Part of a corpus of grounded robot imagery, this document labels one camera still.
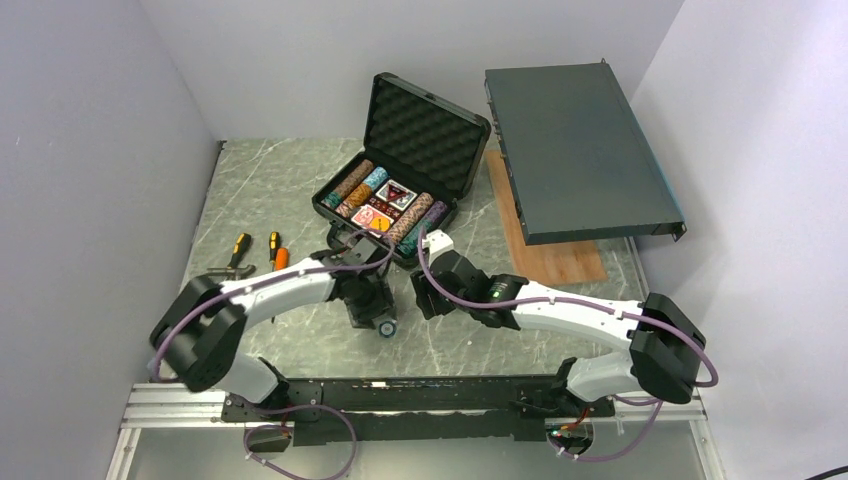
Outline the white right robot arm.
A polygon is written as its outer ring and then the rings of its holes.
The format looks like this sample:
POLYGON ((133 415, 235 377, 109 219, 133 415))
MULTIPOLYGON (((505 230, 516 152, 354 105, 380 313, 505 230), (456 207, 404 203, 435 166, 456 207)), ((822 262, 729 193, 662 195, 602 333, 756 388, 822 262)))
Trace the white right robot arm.
POLYGON ((455 251, 425 259, 410 279, 426 319, 459 310, 488 328, 549 331, 609 348, 606 355, 562 361, 549 395, 564 415, 637 390, 673 404, 692 399, 706 339, 667 296, 620 301, 571 294, 517 275, 488 275, 455 251))

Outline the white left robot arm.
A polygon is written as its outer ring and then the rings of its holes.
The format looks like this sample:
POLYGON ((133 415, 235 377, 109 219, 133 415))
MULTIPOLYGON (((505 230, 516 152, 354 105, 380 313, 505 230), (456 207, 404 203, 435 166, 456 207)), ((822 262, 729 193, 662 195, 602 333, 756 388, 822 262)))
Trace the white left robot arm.
POLYGON ((242 337, 260 323, 299 307, 341 299, 368 303, 373 279, 389 265, 392 247, 361 239, 353 248, 324 250, 289 267, 247 280, 190 280, 149 336, 154 357, 148 368, 157 383, 172 381, 198 393, 226 391, 247 402, 264 420, 279 417, 289 403, 289 382, 268 361, 240 351, 242 337))

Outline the teal poker chip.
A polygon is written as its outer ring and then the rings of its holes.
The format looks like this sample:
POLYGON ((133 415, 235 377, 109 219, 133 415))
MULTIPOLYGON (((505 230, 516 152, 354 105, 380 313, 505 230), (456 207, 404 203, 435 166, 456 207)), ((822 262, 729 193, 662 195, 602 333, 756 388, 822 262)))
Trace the teal poker chip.
POLYGON ((382 338, 392 338, 397 333, 397 323, 394 320, 383 321, 378 325, 377 332, 382 338))

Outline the yellow big blind button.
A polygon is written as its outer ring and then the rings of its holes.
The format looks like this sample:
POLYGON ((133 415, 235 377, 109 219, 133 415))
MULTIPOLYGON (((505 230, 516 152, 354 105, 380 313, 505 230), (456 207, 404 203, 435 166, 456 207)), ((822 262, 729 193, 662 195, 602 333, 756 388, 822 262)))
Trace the yellow big blind button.
POLYGON ((370 228, 382 232, 387 232, 391 228, 391 225, 392 219, 381 215, 375 215, 369 223, 370 228))

